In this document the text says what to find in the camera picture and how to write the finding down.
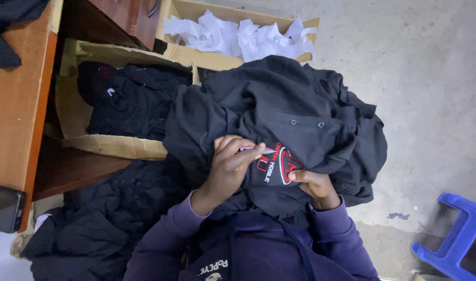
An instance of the paper scraps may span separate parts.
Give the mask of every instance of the paper scraps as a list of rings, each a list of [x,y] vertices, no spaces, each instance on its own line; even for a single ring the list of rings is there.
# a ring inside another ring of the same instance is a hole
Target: paper scraps
[[[260,60],[270,54],[295,59],[304,53],[311,53],[315,61],[315,47],[307,37],[311,33],[315,34],[316,28],[305,29],[300,18],[290,25],[285,35],[279,33],[276,23],[259,28],[247,19],[238,24],[223,21],[209,10],[198,19],[198,23],[179,20],[176,16],[164,18],[164,34],[179,34],[176,44],[182,40],[187,47],[234,56],[245,62]]]

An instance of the blue plastic stool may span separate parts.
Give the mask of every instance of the blue plastic stool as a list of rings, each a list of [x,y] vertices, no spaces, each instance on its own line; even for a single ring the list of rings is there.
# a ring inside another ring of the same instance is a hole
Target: blue plastic stool
[[[438,201],[458,209],[459,217],[437,252],[417,242],[411,246],[411,251],[453,280],[476,281],[475,275],[460,267],[460,261],[476,238],[476,203],[451,193],[443,193]]]

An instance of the hand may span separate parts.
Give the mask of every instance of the hand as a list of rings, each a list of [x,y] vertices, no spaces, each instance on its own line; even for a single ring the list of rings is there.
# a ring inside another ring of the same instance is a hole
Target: hand
[[[240,150],[241,147],[253,146],[253,149]],[[240,188],[248,166],[261,157],[266,145],[255,145],[249,139],[228,135],[214,140],[214,161],[207,181],[191,195],[191,207],[200,216],[212,212]]]
[[[289,173],[289,179],[294,182],[305,182],[300,189],[311,196],[311,205],[315,210],[331,210],[341,205],[341,199],[335,192],[329,175],[295,170]]]

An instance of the black garment pile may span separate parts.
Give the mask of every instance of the black garment pile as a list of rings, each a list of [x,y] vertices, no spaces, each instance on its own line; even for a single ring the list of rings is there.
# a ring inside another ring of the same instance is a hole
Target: black garment pile
[[[189,194],[165,161],[132,162],[109,179],[65,193],[21,256],[35,280],[122,280],[137,242]]]
[[[93,107],[89,134],[163,140],[166,116],[179,85],[191,85],[191,73],[166,66],[107,63],[79,65],[79,93]]]
[[[0,0],[0,34],[13,22],[33,21],[40,17],[48,0]],[[21,58],[0,37],[0,67],[19,67]]]
[[[199,187],[211,168],[215,138],[265,142],[275,153],[250,165],[240,191],[213,215],[259,209],[304,225],[310,199],[288,179],[292,170],[329,174],[348,207],[373,199],[387,151],[375,108],[349,92],[341,74],[270,55],[214,73],[201,87],[180,87],[163,144]]]

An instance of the cardboard box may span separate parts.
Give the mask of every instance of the cardboard box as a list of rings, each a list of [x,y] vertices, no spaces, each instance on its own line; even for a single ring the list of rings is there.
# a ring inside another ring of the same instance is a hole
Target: cardboard box
[[[178,37],[177,35],[171,36],[170,34],[164,34],[164,18],[177,16],[180,20],[192,20],[198,22],[198,18],[203,16],[207,9],[209,9],[214,16],[224,21],[239,23],[242,20],[250,18],[254,24],[259,24],[261,27],[264,25],[272,25],[276,22],[281,34],[285,34],[291,23],[294,21],[294,19],[291,18],[264,15],[257,12],[190,0],[161,0],[160,17],[155,36],[155,50],[157,52],[162,51],[163,55],[168,58],[186,64],[194,62],[198,67],[208,69],[221,71],[241,66],[245,62],[243,59],[211,52],[200,52],[197,49],[176,45],[175,42]],[[304,28],[317,28],[319,23],[319,17],[303,22]],[[308,34],[307,36],[308,39],[312,41],[312,44],[315,44],[316,34]],[[312,55],[310,53],[304,53],[296,60],[301,62],[311,61]]]
[[[130,159],[164,159],[167,150],[158,140],[87,134],[92,107],[85,103],[78,92],[77,66],[82,61],[101,61],[113,67],[124,67],[128,63],[166,65],[192,73],[194,84],[198,83],[196,66],[138,49],[66,39],[55,88],[56,110],[64,135],[63,145]]]

